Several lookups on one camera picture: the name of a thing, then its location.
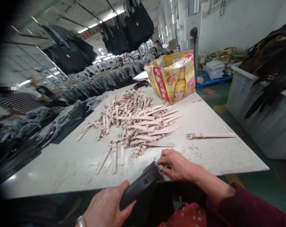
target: striped shirt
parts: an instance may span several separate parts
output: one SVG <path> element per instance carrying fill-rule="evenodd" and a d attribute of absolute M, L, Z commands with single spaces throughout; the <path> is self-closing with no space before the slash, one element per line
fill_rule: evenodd
<path fill-rule="evenodd" d="M 38 101 L 36 101 L 37 96 L 31 95 L 29 93 L 20 92 L 18 96 L 14 97 L 1 97 L 0 107 L 3 109 L 15 108 L 22 113 L 26 113 L 38 107 L 43 107 Z"/>

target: beer box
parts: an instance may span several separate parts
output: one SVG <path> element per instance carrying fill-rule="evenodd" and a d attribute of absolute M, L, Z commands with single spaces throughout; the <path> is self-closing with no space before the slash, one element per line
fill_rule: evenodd
<path fill-rule="evenodd" d="M 196 91 L 193 50 L 164 55 L 144 66 L 153 92 L 163 101 L 176 104 Z"/>

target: white table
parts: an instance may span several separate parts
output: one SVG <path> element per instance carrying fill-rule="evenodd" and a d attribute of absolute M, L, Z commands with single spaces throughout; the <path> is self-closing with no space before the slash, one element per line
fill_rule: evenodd
<path fill-rule="evenodd" d="M 121 88 L 121 95 L 133 85 Z M 155 105 L 163 103 L 153 93 L 151 87 L 143 88 L 154 98 Z M 109 94 L 113 99 L 114 92 Z M 163 148 L 149 147 L 142 156 L 132 157 L 134 147 L 125 151 L 125 165 L 120 166 L 120 146 L 118 149 L 117 172 L 112 174 L 111 154 L 106 159 L 99 175 L 94 172 L 112 139 L 122 128 L 111 127 L 110 135 L 96 141 L 98 129 L 89 130 L 80 141 L 75 135 L 87 124 L 100 116 L 107 100 L 103 100 L 95 111 L 86 118 L 60 144 L 50 144 L 42 154 L 1 184 L 7 199 L 45 195 L 62 192 L 100 189 L 117 186 L 124 180 L 132 183 L 152 161 L 158 160 Z M 187 139 L 189 132 L 232 132 L 232 129 L 194 93 L 169 110 L 178 109 L 181 118 L 173 126 L 181 129 L 167 135 L 161 142 L 174 142 L 174 149 L 190 161 L 203 165 L 214 175 L 226 175 L 269 170 L 268 166 L 237 136 L 235 138 Z"/>

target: plastic crate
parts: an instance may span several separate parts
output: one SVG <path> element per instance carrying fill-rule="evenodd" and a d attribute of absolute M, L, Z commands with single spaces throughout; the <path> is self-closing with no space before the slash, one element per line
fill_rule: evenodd
<path fill-rule="evenodd" d="M 227 80 L 232 79 L 232 76 L 223 75 L 222 78 L 219 79 L 210 79 L 207 72 L 204 72 L 203 70 L 197 71 L 197 77 L 203 77 L 204 82 L 202 84 L 197 84 L 197 90 L 203 89 L 204 86 L 210 85 L 210 84 L 224 84 Z"/>
<path fill-rule="evenodd" d="M 286 90 L 271 107 L 267 106 L 262 113 L 257 110 L 244 120 L 266 85 L 259 83 L 251 87 L 257 77 L 239 65 L 231 66 L 234 73 L 226 107 L 268 158 L 286 160 Z"/>

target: red sleeve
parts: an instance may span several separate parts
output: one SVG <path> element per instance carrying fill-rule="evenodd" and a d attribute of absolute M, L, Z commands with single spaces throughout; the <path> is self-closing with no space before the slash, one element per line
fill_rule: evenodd
<path fill-rule="evenodd" d="M 261 198 L 232 183 L 235 196 L 221 201 L 217 211 L 231 226 L 286 226 L 286 214 Z"/>

